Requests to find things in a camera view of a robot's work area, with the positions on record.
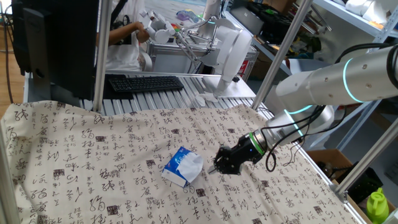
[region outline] tissue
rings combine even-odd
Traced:
[[[218,102],[218,100],[214,97],[214,94],[208,93],[206,91],[205,93],[197,94],[197,96],[195,96],[195,99],[197,99],[200,106],[206,106],[206,100],[214,103]]]
[[[162,177],[185,187],[195,180],[203,167],[203,158],[181,147],[164,167]]]

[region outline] tissue box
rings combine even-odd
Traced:
[[[181,171],[178,169],[184,159],[186,159],[186,161],[184,161],[185,170],[182,170],[182,172],[186,175],[187,178],[185,178],[183,174],[181,174]],[[197,165],[198,167],[196,167],[196,169],[188,170],[190,168],[187,167],[187,165],[189,165],[187,162],[195,163],[193,165]],[[199,155],[189,151],[188,149],[185,149],[184,147],[181,147],[174,154],[169,163],[164,167],[162,171],[162,177],[181,187],[185,187],[190,181],[193,181],[194,178],[200,173],[202,167],[203,159]]]

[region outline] robotic arm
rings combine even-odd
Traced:
[[[209,173],[239,175],[243,162],[257,163],[276,145],[325,130],[334,120],[334,110],[316,105],[350,105],[397,96],[397,61],[398,45],[286,78],[276,88],[286,109],[264,128],[239,138],[233,148],[221,146]]]

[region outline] computer monitor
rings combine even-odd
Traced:
[[[60,90],[92,99],[98,4],[98,0],[12,2],[16,60],[21,70],[33,73],[29,88],[41,99],[65,101],[54,97],[65,96]]]

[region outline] person's hand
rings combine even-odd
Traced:
[[[140,23],[140,22],[133,22],[132,26],[134,27],[134,31],[135,30],[139,30],[140,32],[146,31],[144,29],[144,25],[142,25],[142,23]]]
[[[149,39],[149,33],[146,30],[140,30],[137,34],[137,40],[140,43],[144,43],[145,41],[147,41]]]

